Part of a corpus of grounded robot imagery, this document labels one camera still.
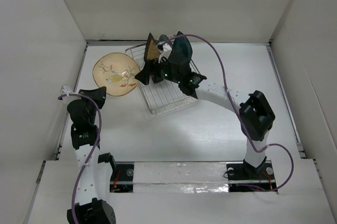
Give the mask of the beige plate with orange leaves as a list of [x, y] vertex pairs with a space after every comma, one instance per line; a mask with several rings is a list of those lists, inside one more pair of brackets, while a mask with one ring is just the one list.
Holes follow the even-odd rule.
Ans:
[[124, 96], [133, 91], [138, 80], [135, 75], [140, 67], [131, 57], [124, 53], [109, 53], [100, 58], [93, 67], [93, 79], [98, 87], [106, 87], [111, 96]]

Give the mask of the brown square plate black rim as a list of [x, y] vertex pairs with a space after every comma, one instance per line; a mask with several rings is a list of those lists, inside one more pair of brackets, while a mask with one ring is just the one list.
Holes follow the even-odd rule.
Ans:
[[156, 40], [154, 39], [153, 35], [149, 33], [143, 57], [144, 61], [147, 62], [148, 60], [158, 59], [160, 54], [161, 52], [157, 48]]

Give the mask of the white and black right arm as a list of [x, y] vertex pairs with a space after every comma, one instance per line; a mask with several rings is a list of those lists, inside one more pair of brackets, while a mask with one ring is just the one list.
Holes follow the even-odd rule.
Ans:
[[176, 83], [180, 91], [198, 100], [209, 101], [235, 113], [247, 137], [243, 172], [249, 178], [262, 173], [266, 161], [266, 138], [275, 114], [261, 91], [240, 94], [230, 91], [227, 84], [218, 85], [204, 75], [192, 71], [191, 45], [150, 44], [145, 47], [144, 66], [136, 79], [144, 85], [165, 80]]

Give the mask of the dark teal round plate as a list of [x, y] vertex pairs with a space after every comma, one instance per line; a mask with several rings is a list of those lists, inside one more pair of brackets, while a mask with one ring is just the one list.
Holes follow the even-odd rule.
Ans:
[[159, 39], [158, 39], [159, 43], [160, 44], [169, 44], [170, 41], [169, 41], [169, 37], [166, 36], [165, 34], [162, 34]]

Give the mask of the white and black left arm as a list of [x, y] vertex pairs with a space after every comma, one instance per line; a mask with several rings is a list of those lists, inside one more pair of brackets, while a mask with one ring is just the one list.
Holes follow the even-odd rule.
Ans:
[[70, 115], [71, 140], [76, 155], [78, 175], [67, 210], [69, 223], [116, 223], [113, 207], [106, 201], [110, 180], [117, 175], [113, 155], [100, 150], [101, 109], [106, 100], [106, 87], [69, 93], [74, 100], [67, 105]]

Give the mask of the dark teal square plate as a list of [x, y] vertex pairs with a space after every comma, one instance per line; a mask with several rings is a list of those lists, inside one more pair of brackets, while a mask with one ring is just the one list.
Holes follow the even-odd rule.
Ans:
[[192, 58], [193, 50], [187, 37], [176, 37], [173, 42], [172, 52], [182, 55], [186, 60], [190, 61]]

